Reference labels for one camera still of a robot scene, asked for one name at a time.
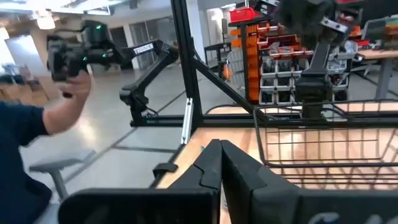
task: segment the desk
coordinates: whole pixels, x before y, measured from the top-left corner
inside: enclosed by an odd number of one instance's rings
[[[380,59],[381,74],[377,83],[376,100],[385,99],[389,88],[394,58],[398,57],[398,50],[362,50],[358,52],[365,60]]]
[[[398,103],[383,103],[379,107],[379,104],[377,103],[368,103],[363,107],[363,104],[350,104],[350,105],[340,105],[340,108],[346,111],[362,111],[363,108],[365,108],[367,111],[377,111],[379,108],[380,110],[398,110]],[[220,107],[220,108],[215,108],[210,111],[210,114],[233,114],[233,113],[247,113],[240,107]],[[389,138],[392,136],[392,134],[396,133],[395,129],[378,129],[380,130],[378,133],[378,137],[380,137],[379,141],[379,146],[383,148],[389,141]],[[261,130],[262,136],[265,136],[265,128]],[[324,130],[320,131],[321,135],[323,137],[328,136],[328,134],[331,133],[330,130]],[[377,131],[375,129],[367,129],[366,132],[362,133],[361,131],[358,130],[352,130],[351,136],[355,136],[354,138],[357,138],[358,135],[364,134],[364,138],[374,138],[373,135],[375,135]],[[288,132],[287,135],[301,135],[302,133],[294,133]],[[310,132],[308,132],[307,137],[311,138]],[[343,139],[345,138],[345,133],[344,131],[335,131],[334,133],[336,138]],[[244,150],[247,154],[255,158],[257,161],[261,162],[260,160],[260,154],[257,146],[257,139],[256,139],[256,132],[254,128],[198,128],[195,132],[195,134],[191,137],[190,142],[185,146],[185,148],[181,151],[181,153],[178,155],[177,159],[174,161],[176,165],[178,165],[178,169],[174,173],[166,174],[164,178],[159,182],[159,185],[157,188],[164,189],[170,186],[175,180],[177,180],[188,168],[189,166],[195,161],[195,159],[200,155],[201,153],[201,146],[207,146],[209,142],[212,139],[226,139],[231,141],[233,144],[238,146],[240,149]],[[398,135],[396,138],[394,138],[394,141],[391,143],[395,146],[398,147]],[[352,153],[359,153],[358,152],[358,144],[357,143],[350,143],[348,145],[350,152]],[[326,148],[322,148],[322,151],[327,151],[330,150],[330,146],[327,146]],[[295,148],[295,151],[300,152],[300,146]],[[390,153],[388,157],[394,158],[393,153]],[[274,156],[271,156],[271,159],[277,159],[277,154],[274,154]],[[393,162],[398,162],[398,159],[395,157]],[[341,171],[335,169],[333,170],[330,169],[330,172],[334,173],[341,173]],[[317,188],[316,185],[306,185],[307,188]],[[231,220],[229,219],[228,211],[225,209],[221,209],[220,211],[220,223],[221,224],[230,224]]]

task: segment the gray floor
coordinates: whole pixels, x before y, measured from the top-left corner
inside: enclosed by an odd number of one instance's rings
[[[29,148],[21,149],[25,167],[43,157],[89,148],[94,149],[97,155],[87,165],[62,172],[69,193],[92,187],[148,187],[154,179],[152,169],[167,161],[177,149],[181,128],[130,128],[129,108],[120,101],[119,90],[140,75],[142,72],[96,77],[93,92],[76,126],[58,136],[40,138]],[[377,74],[369,77],[377,79]],[[198,79],[203,111],[233,102],[202,74]],[[398,76],[394,75],[390,88],[398,91],[397,84]],[[160,110],[160,114],[183,114],[184,91],[181,68],[166,68],[147,88],[149,107]],[[351,99],[371,99],[375,92],[373,84],[355,75],[351,77]],[[49,175],[30,175],[53,189]]]

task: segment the metal wire basket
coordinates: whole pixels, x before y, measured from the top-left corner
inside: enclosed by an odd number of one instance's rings
[[[311,119],[300,116],[304,106],[255,110],[265,166],[304,189],[398,189],[398,101],[311,104],[324,111]],[[260,111],[266,122],[259,121]],[[290,126],[275,128],[286,121]]]

